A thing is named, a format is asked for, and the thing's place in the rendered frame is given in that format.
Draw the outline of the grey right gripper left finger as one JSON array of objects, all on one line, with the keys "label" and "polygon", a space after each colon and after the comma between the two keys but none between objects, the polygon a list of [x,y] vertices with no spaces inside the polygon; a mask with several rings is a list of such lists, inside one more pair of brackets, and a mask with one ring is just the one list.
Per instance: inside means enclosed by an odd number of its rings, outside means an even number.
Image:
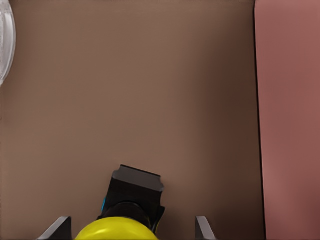
[{"label": "grey right gripper left finger", "polygon": [[72,240],[72,218],[59,217],[37,240]]}]

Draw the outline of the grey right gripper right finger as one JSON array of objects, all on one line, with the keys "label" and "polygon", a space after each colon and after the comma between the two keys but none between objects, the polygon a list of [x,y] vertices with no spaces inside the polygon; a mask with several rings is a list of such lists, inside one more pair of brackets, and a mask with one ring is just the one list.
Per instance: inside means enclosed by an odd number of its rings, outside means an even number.
[{"label": "grey right gripper right finger", "polygon": [[205,216],[195,217],[195,240],[217,240]]}]

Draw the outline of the pink storage box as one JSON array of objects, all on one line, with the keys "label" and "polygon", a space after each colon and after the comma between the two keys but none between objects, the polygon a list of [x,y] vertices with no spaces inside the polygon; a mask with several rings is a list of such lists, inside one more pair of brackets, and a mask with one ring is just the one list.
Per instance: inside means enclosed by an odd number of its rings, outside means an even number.
[{"label": "pink storage box", "polygon": [[266,236],[320,240],[320,0],[257,0]]}]

